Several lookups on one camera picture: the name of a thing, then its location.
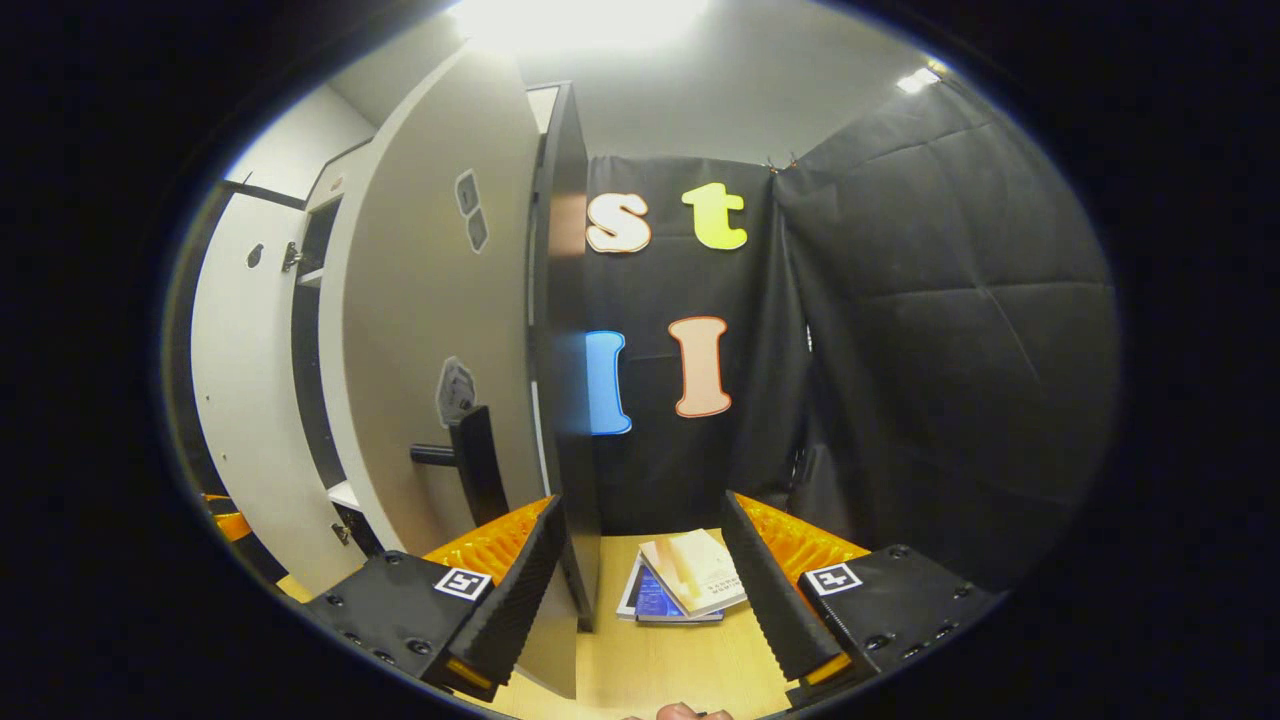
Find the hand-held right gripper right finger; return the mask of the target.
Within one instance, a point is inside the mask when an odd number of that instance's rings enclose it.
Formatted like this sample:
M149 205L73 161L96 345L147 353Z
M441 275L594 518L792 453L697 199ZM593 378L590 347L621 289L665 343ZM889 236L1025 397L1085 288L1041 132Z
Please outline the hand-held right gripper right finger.
M922 551L869 551L727 492L721 534L792 710L913 667L1004 601Z

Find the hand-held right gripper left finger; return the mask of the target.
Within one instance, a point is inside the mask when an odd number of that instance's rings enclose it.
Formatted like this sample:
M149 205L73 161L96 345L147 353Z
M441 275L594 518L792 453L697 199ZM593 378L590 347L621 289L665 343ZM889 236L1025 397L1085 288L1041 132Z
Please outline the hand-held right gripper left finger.
M416 682L492 701L509 683L566 543L553 495L425 556L378 555L301 607Z

